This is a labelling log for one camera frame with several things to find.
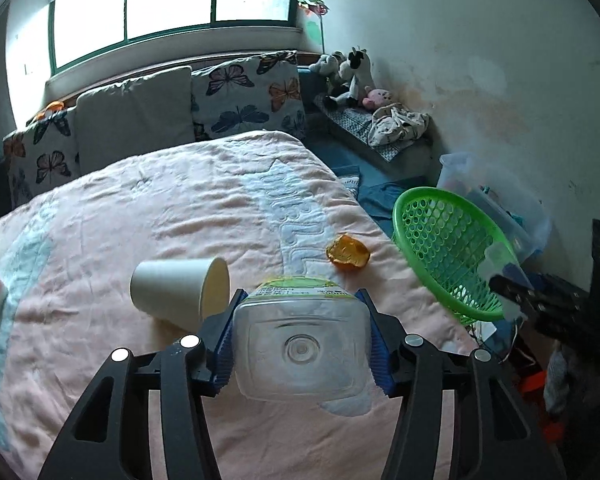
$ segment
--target pink plush toy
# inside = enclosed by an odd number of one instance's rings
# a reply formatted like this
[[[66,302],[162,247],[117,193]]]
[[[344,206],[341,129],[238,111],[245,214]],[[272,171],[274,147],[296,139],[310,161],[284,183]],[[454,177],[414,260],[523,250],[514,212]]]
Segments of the pink plush toy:
[[[366,86],[365,91],[366,97],[362,99],[362,105],[370,112],[375,112],[378,108],[394,102],[394,96],[388,90],[372,90],[371,86]]]

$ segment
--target mattress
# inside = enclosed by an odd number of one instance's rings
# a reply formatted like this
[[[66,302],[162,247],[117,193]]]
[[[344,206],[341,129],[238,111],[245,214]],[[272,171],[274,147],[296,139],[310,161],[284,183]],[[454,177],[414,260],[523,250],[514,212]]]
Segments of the mattress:
[[[371,250],[357,273],[324,248],[340,233]],[[154,258],[222,256],[231,287],[284,274],[366,288],[380,312],[439,348],[472,340],[424,288],[395,245],[333,173],[281,132],[179,146],[117,162],[35,197],[0,220],[0,450],[24,480],[40,472],[76,400],[109,353],[165,348],[182,330],[138,311],[129,280]],[[380,478],[400,407],[370,379],[356,404],[279,404],[241,396],[232,379],[205,399],[225,478]],[[150,406],[159,441],[159,404]],[[445,396],[436,477],[452,442]],[[154,478],[164,478],[159,446]]]

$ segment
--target pillow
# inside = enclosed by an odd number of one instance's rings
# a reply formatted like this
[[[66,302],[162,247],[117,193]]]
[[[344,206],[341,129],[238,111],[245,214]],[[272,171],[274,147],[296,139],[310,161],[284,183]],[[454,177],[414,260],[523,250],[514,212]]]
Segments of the pillow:
[[[190,74],[182,66],[80,95],[75,129],[82,173],[194,142]]]
[[[251,130],[304,137],[295,52],[227,61],[191,73],[196,135],[218,139]]]
[[[74,122],[75,107],[4,138],[13,208],[81,175]]]

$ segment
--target silver screw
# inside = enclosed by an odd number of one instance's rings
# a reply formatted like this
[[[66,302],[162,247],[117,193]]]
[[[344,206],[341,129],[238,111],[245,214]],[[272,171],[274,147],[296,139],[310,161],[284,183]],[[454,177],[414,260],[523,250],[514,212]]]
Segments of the silver screw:
[[[475,351],[474,357],[478,359],[478,361],[482,361],[483,363],[487,363],[491,360],[491,354],[486,350],[483,350],[482,348],[478,348]]]
[[[193,348],[200,344],[200,338],[197,335],[189,334],[180,340],[180,344],[184,346],[184,348]]]
[[[404,342],[409,346],[422,346],[424,339],[418,334],[408,334],[407,337],[404,338]]]
[[[118,348],[111,353],[111,358],[116,361],[124,361],[127,357],[129,357],[129,350],[126,348]]]

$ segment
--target orange peel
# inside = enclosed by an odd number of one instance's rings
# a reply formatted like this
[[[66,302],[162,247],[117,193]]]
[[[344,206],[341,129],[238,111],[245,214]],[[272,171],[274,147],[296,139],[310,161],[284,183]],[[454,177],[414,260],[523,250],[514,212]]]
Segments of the orange peel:
[[[340,235],[326,249],[329,261],[342,270],[357,270],[366,266],[371,252],[361,241]]]

